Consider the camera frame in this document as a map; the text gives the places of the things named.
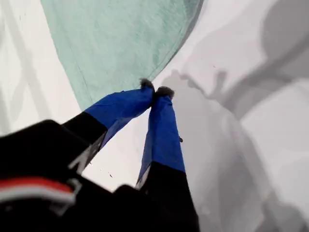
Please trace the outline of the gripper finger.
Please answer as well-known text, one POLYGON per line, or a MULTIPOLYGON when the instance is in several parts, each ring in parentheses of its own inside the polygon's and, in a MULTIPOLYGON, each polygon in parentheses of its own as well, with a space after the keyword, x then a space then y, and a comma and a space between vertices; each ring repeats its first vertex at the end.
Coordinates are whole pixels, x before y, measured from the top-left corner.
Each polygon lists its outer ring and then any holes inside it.
POLYGON ((173 90, 160 87, 148 118, 138 182, 142 221, 150 231, 197 232, 198 216, 185 173, 173 96, 173 90))
POLYGON ((104 147, 128 122, 143 114, 153 103, 155 89, 146 78, 140 88, 109 94, 63 123, 62 141, 104 147))

